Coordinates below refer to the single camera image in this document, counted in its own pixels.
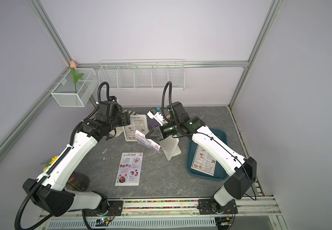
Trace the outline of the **red special menu sheet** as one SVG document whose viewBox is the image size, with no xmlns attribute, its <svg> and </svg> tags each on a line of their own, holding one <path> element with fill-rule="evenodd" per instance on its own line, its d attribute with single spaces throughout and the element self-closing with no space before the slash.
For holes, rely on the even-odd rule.
<svg viewBox="0 0 332 230">
<path fill-rule="evenodd" d="M 143 153 L 122 153 L 115 186 L 138 186 L 140 183 Z"/>
</svg>

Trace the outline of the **teal plastic tray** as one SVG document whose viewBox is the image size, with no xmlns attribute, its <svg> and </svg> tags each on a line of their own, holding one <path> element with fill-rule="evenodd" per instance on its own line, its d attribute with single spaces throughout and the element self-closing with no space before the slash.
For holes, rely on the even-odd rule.
<svg viewBox="0 0 332 230">
<path fill-rule="evenodd" d="M 186 168 L 191 176 L 202 179 L 225 181 L 229 177 L 217 160 L 192 140 L 189 141 Z"/>
</svg>

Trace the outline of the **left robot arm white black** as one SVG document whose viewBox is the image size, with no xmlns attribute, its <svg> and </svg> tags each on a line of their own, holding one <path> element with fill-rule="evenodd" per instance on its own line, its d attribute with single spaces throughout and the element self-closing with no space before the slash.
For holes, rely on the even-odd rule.
<svg viewBox="0 0 332 230">
<path fill-rule="evenodd" d="M 108 82 L 99 85 L 97 91 L 98 104 L 95 110 L 80 121 L 71 133 L 69 144 L 58 158 L 36 179 L 27 179 L 23 189 L 27 193 L 17 211 L 14 227 L 21 230 L 23 212 L 29 201 L 47 211 L 49 214 L 31 226 L 34 230 L 52 216 L 61 216 L 66 212 L 93 210 L 103 216 L 110 210 L 107 196 L 99 192 L 77 192 L 66 190 L 66 184 L 87 153 L 102 138 L 111 139 L 111 131 L 117 127 L 130 125 L 129 113 L 122 110 L 116 97 L 106 91 L 106 100 L 101 100 L 101 90 Z"/>
</svg>

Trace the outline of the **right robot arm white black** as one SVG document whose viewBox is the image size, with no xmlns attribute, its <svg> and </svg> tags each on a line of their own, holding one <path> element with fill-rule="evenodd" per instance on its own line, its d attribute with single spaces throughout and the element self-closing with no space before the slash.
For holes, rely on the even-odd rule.
<svg viewBox="0 0 332 230">
<path fill-rule="evenodd" d="M 178 148 L 179 139 L 187 137 L 204 148 L 228 174 L 227 180 L 214 193 L 207 204 L 200 204 L 200 211 L 224 213 L 228 204 L 240 200 L 253 187 L 257 178 L 257 162 L 252 157 L 245 158 L 221 141 L 199 117 L 190 117 L 180 102 L 172 101 L 172 82 L 168 81 L 163 95 L 168 95 L 169 105 L 153 108 L 148 117 L 158 122 L 146 139 L 160 144 L 164 153 L 173 153 Z"/>
</svg>

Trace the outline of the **purple pink spoon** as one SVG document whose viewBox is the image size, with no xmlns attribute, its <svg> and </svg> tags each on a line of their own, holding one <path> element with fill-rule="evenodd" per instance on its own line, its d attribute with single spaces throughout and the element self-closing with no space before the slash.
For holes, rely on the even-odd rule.
<svg viewBox="0 0 332 230">
<path fill-rule="evenodd" d="M 161 124 L 157 120 L 152 120 L 152 122 L 149 124 L 149 129 L 153 129 L 157 126 L 160 126 Z"/>
</svg>

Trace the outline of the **pink artificial tulip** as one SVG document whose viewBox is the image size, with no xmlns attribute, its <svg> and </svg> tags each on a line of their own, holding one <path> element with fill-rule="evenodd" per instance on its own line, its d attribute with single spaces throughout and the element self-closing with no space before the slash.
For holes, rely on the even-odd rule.
<svg viewBox="0 0 332 230">
<path fill-rule="evenodd" d="M 76 65 L 75 61 L 73 61 L 73 60 L 70 62 L 70 68 L 71 68 L 71 74 L 72 74 L 72 77 L 73 77 L 74 90 L 75 90 L 75 93 L 77 93 L 76 84 L 77 84 L 78 80 L 83 76 L 83 73 L 77 74 L 75 72 L 75 69 L 77 68 L 77 65 Z"/>
</svg>

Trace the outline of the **dark flower vase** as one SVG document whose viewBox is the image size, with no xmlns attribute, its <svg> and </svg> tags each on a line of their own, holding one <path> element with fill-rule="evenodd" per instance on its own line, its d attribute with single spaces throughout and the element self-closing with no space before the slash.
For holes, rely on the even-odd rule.
<svg viewBox="0 0 332 230">
<path fill-rule="evenodd" d="M 65 188 L 71 191 L 85 192 L 89 187 L 89 177 L 79 172 L 73 172 Z"/>
</svg>

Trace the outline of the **yellow sunflower bouquet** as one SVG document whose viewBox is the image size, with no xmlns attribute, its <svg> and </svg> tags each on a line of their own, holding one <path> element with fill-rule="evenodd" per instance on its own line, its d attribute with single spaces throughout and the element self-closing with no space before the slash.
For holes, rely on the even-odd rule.
<svg viewBox="0 0 332 230">
<path fill-rule="evenodd" d="M 53 158 L 50 158 L 46 161 L 44 161 L 43 163 L 40 163 L 41 165 L 44 166 L 43 168 L 43 172 L 45 172 L 46 170 L 48 170 L 48 168 L 57 160 L 58 156 L 55 156 Z"/>
</svg>

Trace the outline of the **white mesh wall basket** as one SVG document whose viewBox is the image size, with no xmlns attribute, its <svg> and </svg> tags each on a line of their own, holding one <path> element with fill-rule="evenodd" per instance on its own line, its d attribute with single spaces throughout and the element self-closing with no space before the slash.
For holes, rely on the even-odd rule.
<svg viewBox="0 0 332 230">
<path fill-rule="evenodd" d="M 95 89 L 99 86 L 99 78 L 94 69 L 75 69 L 77 74 L 83 73 L 74 90 L 71 69 L 52 90 L 51 95 L 61 107 L 85 107 Z"/>
</svg>

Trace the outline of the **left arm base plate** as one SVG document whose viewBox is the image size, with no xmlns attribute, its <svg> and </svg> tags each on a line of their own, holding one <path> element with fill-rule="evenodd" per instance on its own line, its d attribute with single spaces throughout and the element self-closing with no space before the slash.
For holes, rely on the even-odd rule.
<svg viewBox="0 0 332 230">
<path fill-rule="evenodd" d="M 120 216 L 123 210 L 122 200 L 107 200 L 101 202 L 96 209 L 85 209 L 86 217 L 113 217 Z"/>
</svg>

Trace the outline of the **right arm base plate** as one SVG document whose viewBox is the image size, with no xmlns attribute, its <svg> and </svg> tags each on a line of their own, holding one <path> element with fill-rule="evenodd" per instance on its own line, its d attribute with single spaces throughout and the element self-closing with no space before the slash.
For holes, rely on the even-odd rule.
<svg viewBox="0 0 332 230">
<path fill-rule="evenodd" d="M 235 200 L 231 200 L 226 205 L 221 206 L 212 199 L 199 199 L 197 209 L 201 215 L 212 215 L 212 214 L 237 214 L 238 210 L 236 207 Z"/>
</svg>

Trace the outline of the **aluminium front rail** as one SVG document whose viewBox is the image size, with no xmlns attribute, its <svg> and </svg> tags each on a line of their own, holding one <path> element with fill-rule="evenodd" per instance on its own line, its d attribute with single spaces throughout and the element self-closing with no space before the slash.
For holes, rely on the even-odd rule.
<svg viewBox="0 0 332 230">
<path fill-rule="evenodd" d="M 274 230 L 287 225 L 274 197 L 243 197 L 229 202 L 221 211 L 212 208 L 206 197 L 187 198 L 124 198 L 111 199 L 106 214 L 93 210 L 67 212 L 51 217 L 41 230 L 164 229 L 183 227 L 212 227 L 229 230 L 237 217 L 265 217 Z"/>
</svg>

